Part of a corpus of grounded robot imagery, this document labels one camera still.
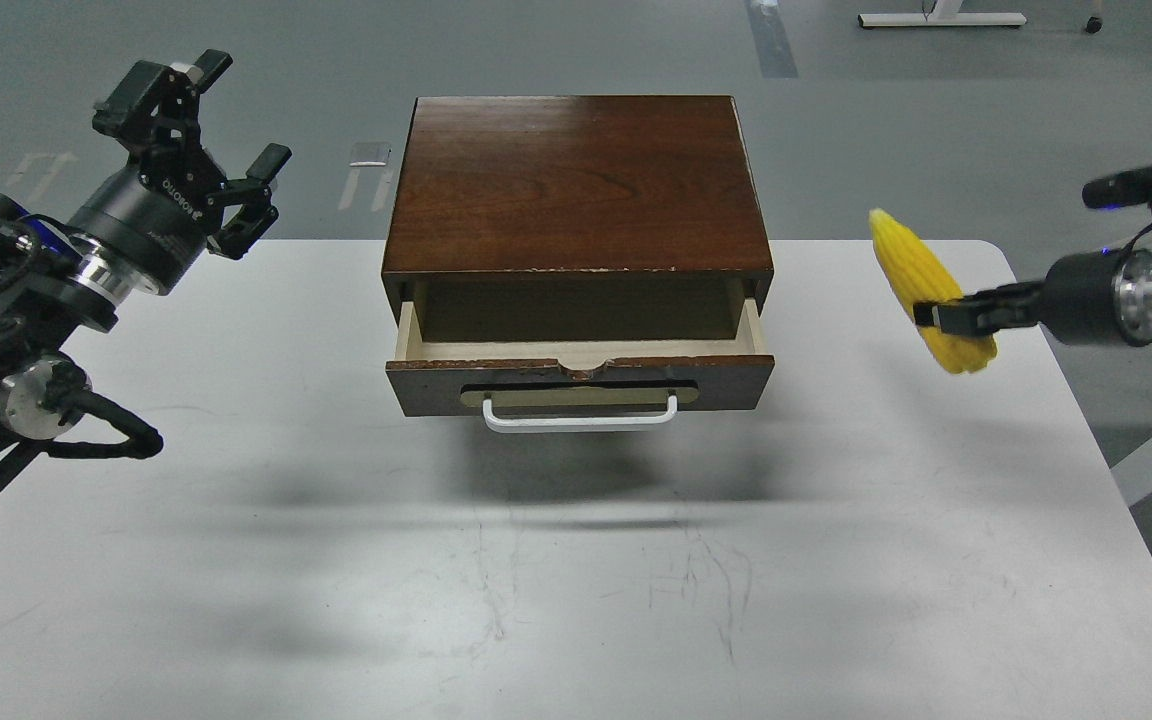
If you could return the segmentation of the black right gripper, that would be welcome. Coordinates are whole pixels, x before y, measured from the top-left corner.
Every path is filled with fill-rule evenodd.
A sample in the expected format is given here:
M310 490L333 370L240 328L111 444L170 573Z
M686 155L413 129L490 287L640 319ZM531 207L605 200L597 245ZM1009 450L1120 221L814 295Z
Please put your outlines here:
M1152 316L1137 290L1151 272L1149 251L1074 253L1053 264L1043 281L914 302L914 323L952 338L988 338L1041 323L1064 344L1143 347L1152 343Z

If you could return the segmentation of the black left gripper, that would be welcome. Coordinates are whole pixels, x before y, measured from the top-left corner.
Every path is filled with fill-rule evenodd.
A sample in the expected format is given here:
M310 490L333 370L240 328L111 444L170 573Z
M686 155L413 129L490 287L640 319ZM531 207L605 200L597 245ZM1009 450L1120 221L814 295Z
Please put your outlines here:
M205 243L211 253L241 260L279 217L275 179L291 160L280 143L262 150L243 179L223 179L205 202L189 199L177 179L141 179L141 170L173 162L220 169L200 143L198 106L232 65L221 50L206 50L192 65L141 60L93 105L94 131L114 138L128 158L68 223L141 275L142 290L168 295Z

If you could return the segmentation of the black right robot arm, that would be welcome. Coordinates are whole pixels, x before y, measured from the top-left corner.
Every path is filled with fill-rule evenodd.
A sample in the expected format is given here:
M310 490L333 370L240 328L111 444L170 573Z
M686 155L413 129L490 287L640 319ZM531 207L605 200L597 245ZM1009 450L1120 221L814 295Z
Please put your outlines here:
M1084 184L1087 209L1146 205L1152 236L1152 165ZM1152 343L1152 247L1119 247L1064 256L1043 281L1005 285L957 300L922 300L914 323L950 336L990 338L1043 325L1062 344L1144 347Z

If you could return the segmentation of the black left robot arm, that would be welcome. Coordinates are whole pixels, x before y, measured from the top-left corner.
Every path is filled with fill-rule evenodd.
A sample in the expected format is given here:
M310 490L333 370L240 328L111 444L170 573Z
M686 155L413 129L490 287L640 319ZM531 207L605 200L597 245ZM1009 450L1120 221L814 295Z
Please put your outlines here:
M202 252L238 260L275 223L291 150L271 143L229 179L200 141L202 96L230 65L220 50L132 65L92 119L127 161L67 222L0 194L0 493L41 455L162 450L159 430L96 393L63 346L82 327L113 328L129 291L165 295Z

